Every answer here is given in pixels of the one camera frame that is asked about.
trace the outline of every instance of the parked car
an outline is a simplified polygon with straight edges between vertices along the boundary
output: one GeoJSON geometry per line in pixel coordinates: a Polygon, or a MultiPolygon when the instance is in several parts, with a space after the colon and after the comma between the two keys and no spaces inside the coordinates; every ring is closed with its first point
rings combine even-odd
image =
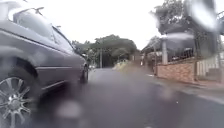
{"type": "Polygon", "coordinates": [[[0,1],[0,127],[15,128],[33,113],[43,91],[88,81],[88,64],[39,8],[0,1]]]}

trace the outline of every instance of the road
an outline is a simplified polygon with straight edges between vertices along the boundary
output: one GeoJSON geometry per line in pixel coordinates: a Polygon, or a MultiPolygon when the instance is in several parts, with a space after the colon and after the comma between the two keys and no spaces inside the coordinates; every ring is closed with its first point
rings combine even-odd
{"type": "Polygon", "coordinates": [[[224,127],[222,104],[155,83],[153,77],[144,74],[93,70],[87,85],[59,89],[42,101],[41,124],[46,128],[49,124],[75,128],[76,120],[70,120],[72,117],[65,121],[65,118],[49,117],[48,113],[55,113],[60,108],[55,106],[65,106],[66,101],[77,101],[83,110],[81,125],[77,126],[80,128],[224,127]]]}

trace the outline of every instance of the wall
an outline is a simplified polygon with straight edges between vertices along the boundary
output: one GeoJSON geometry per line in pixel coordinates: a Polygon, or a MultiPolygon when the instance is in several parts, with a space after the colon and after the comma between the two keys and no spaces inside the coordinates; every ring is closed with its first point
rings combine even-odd
{"type": "Polygon", "coordinates": [[[194,83],[194,63],[158,65],[157,70],[158,77],[194,83]]]}

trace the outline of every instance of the tire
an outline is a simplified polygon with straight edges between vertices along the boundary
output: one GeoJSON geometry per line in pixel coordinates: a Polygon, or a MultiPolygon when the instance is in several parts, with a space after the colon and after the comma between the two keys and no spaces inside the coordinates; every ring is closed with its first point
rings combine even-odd
{"type": "Polygon", "coordinates": [[[89,72],[88,72],[88,68],[84,67],[83,71],[82,71],[82,76],[80,78],[80,83],[81,84],[86,84],[88,83],[88,77],[89,77],[89,72]]]}
{"type": "Polygon", "coordinates": [[[24,68],[0,66],[0,127],[18,128],[37,110],[40,86],[24,68]]]}

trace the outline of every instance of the utility pole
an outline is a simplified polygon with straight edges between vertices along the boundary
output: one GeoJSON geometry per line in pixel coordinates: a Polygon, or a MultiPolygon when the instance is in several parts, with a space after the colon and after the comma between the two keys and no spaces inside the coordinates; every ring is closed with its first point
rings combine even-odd
{"type": "Polygon", "coordinates": [[[100,68],[103,67],[102,48],[100,48],[100,68]]]}

